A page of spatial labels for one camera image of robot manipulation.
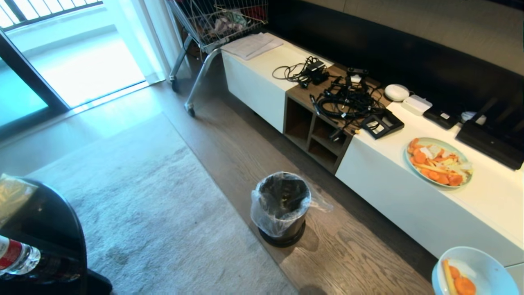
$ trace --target carpet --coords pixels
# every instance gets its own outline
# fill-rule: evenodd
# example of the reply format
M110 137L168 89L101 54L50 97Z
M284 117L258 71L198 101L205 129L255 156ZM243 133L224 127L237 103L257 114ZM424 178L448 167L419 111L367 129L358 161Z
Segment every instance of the carpet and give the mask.
M297 293L163 114L27 177L71 203L116 294Z

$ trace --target balcony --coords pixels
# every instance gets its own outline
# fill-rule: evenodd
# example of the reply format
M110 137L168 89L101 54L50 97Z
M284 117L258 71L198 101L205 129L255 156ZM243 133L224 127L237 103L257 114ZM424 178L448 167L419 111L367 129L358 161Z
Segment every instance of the balcony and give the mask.
M0 26L71 107L145 80L101 0L0 0ZM2 121L46 106L19 80L0 59Z

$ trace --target trash can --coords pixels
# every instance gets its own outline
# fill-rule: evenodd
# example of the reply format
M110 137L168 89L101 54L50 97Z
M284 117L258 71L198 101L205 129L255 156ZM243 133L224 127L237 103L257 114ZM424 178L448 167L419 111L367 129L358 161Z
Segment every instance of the trash can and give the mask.
M251 219L267 243L284 248L300 240L311 205L311 191L301 177L271 174L258 183L251 198Z

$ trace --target balcony railing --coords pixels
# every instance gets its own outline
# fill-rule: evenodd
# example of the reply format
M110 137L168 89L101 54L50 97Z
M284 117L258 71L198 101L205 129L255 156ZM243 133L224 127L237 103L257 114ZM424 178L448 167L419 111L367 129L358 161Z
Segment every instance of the balcony railing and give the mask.
M8 31L100 4L102 0L0 0L0 27Z

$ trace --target bowl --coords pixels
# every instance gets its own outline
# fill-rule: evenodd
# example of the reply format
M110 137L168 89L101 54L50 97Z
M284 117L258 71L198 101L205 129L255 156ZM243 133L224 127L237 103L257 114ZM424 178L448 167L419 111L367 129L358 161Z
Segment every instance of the bowl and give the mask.
M471 247L455 247L446 251L433 268L431 283L436 295L449 295L442 262L448 259L461 275L470 279L477 295L518 295L513 277L495 258Z
M458 185L458 186L451 186L451 185L445 185L445 184L442 184L442 183L438 183L432 179L429 179L427 177L424 176L424 174L422 174L410 161L409 161L409 158L411 157L411 155L408 153L408 148L409 148L409 144L411 142L409 142L407 145L406 145L406 148L404 150L404 159L406 160L406 162L408 163L408 165L424 180L426 181L429 181L435 185L438 185L438 186L442 186L442 187L446 187L446 188L459 188L459 187L462 187L462 186L465 186L466 184L468 184L470 181L471 181L471 178L473 177L473 174L471 174L468 179L461 185ZM421 145L430 145L430 144L434 144L434 145L438 145L442 148L444 148L445 150L447 151L450 151L452 153L454 153L455 155L457 155L459 157L459 159L461 160L461 162L463 163L466 163L466 162L469 162L467 157L461 152L459 151L458 149L454 148L452 145L446 143L446 142L443 142L441 140L438 140L438 139L435 139L435 138L428 138L428 137L422 137L422 138L419 138L419 142L417 144L421 144Z

